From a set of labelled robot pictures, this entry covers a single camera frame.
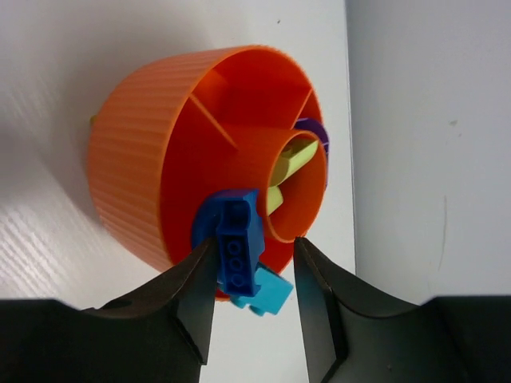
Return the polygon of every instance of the purple object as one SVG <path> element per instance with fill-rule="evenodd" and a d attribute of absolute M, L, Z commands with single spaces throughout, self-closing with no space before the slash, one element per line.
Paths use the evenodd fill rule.
<path fill-rule="evenodd" d="M 295 129 L 299 130 L 307 130 L 308 132 L 313 132 L 316 136 L 319 137 L 323 147 L 325 148 L 325 152 L 327 153 L 328 160 L 328 134 L 325 128 L 315 119 L 313 118 L 299 118 L 296 121 Z"/>

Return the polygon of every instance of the orange cup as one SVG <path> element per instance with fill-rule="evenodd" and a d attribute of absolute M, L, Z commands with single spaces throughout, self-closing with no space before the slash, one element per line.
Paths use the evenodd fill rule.
<path fill-rule="evenodd" d="M 281 52 L 258 45 L 187 53 L 126 77 L 93 122 L 89 186 L 101 221 L 158 270 L 191 251 L 192 222 L 212 193 L 257 188 L 267 250 L 280 272 L 292 242 L 314 222 L 327 182 L 322 145 L 280 185 L 283 205 L 267 214 L 267 189 L 298 118 L 322 122 L 311 83 Z"/>

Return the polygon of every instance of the gray wall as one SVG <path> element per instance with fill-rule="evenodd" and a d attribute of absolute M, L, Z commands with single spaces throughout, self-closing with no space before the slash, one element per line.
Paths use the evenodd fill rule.
<path fill-rule="evenodd" d="M 357 274 L 511 293 L 511 2 L 348 0 Z"/>

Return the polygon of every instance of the white surface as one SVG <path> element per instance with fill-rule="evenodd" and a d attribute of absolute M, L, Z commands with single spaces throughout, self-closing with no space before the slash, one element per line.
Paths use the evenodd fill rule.
<path fill-rule="evenodd" d="M 327 0 L 2 0 L 0 297 L 100 306 L 156 275 L 98 224 L 84 173 L 88 119 L 145 63 L 247 43 L 286 51 L 316 87 L 331 166 L 309 237 L 354 270 L 345 29 L 343 2 Z M 277 317 L 217 305 L 201 381 L 307 381 L 295 296 Z"/>
<path fill-rule="evenodd" d="M 357 274 L 511 294 L 511 2 L 350 0 Z"/>

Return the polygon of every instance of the scratch mark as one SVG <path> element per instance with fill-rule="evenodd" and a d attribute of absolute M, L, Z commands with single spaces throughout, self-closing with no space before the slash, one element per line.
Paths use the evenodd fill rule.
<path fill-rule="evenodd" d="M 438 271 L 442 268 L 444 261 L 444 254 L 446 253 L 446 239 L 447 239 L 447 195 L 444 195 L 444 230 L 442 236 L 442 253 L 440 254 L 440 262 L 438 262 Z"/>

